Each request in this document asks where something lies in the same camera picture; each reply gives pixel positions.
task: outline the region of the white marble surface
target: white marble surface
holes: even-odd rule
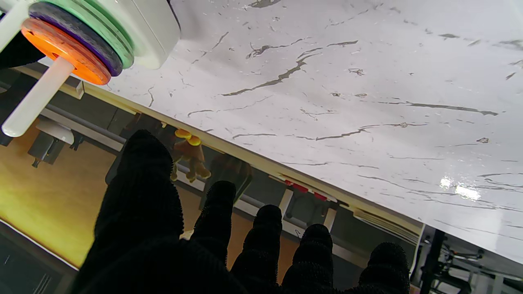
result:
[[[522,2],[272,1],[172,0],[105,88],[523,263]]]

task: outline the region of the green disc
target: green disc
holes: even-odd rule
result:
[[[44,0],[76,16],[100,35],[122,60],[123,68],[134,62],[132,46],[113,23],[91,4],[84,0]]]

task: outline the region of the wooden floor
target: wooden floor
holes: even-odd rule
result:
[[[8,147],[0,146],[0,218],[45,248],[80,267],[93,241],[93,228],[106,189],[105,175],[115,156],[83,143],[64,147],[54,165],[31,166],[27,154],[38,134],[31,127]],[[194,227],[200,197],[178,189],[186,230]],[[234,214],[229,266],[242,250],[252,222]],[[285,273],[298,244],[282,237],[279,269]]]

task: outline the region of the purple disc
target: purple disc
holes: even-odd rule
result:
[[[92,28],[69,12],[51,3],[36,2],[29,6],[29,16],[61,29],[80,42],[102,61],[111,76],[119,76],[122,73],[122,60],[111,46]]]

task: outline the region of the red clip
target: red clip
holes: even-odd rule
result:
[[[298,191],[300,191],[300,192],[302,192],[302,193],[307,193],[307,192],[309,192],[309,189],[307,189],[307,188],[305,188],[305,187],[303,187],[303,186],[300,186],[300,185],[298,185],[298,184],[292,184],[292,186],[294,187],[294,189],[296,189],[296,190],[298,190]]]
[[[318,198],[321,201],[327,201],[327,197],[325,197],[325,196],[323,196],[321,194],[318,194],[316,192],[314,192],[314,197]]]

